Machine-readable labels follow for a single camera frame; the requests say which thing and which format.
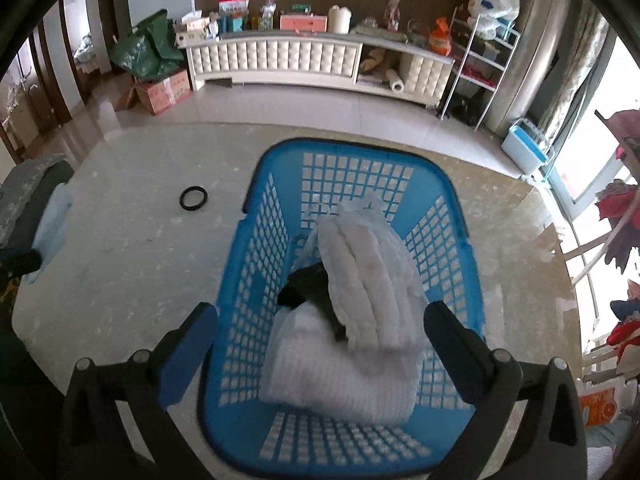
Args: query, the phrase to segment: orange bag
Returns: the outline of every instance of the orange bag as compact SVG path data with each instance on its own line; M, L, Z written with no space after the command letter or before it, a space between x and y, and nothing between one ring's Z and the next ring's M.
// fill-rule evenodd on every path
M436 29L429 35L429 50L441 56L448 56L451 52L449 39L449 25L446 18L436 20Z

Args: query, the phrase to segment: black cloth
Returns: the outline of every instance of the black cloth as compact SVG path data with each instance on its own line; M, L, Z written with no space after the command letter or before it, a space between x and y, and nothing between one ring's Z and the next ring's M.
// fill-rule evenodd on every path
M346 341L346 329L335 316L329 296L329 275L322 262L292 272L278 295L278 304L290 308L299 307L305 301L313 303L334 331L336 341Z
M609 218L611 228L615 228L620 218ZM613 241L607 248L607 254L604 256L604 263L609 265L612 260L616 261L616 267L620 269L620 273L625 272L626 264L629 261L631 249L640 248L640 230L636 229L631 222L628 222L620 232L613 238Z

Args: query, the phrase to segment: white container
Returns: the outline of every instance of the white container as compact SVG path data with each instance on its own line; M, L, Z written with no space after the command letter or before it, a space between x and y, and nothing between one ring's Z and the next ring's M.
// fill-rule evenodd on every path
M529 121L518 120L509 128L509 133L502 143L502 150L518 165L523 174L530 175L548 163L549 158L538 147L540 141L527 135L520 126L521 123L527 124Z
M326 31L333 32L334 34L347 34L350 21L351 11L347 9L347 7L340 8L334 5L329 9Z

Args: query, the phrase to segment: green bag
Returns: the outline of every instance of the green bag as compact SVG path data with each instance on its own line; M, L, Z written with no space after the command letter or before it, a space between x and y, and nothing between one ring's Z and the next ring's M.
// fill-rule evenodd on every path
M140 81L161 81L184 64L184 53L175 46L175 33L166 9L145 18L121 38L109 53L117 66Z

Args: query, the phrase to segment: tufted cabinet panel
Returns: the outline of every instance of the tufted cabinet panel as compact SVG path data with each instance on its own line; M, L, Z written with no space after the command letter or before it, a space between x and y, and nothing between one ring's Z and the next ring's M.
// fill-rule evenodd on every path
M238 70L299 70L350 78L356 46L329 41L219 41L190 47L196 75Z
M450 64L403 52L398 75L404 81L405 92L423 95L430 101L439 102L450 72Z

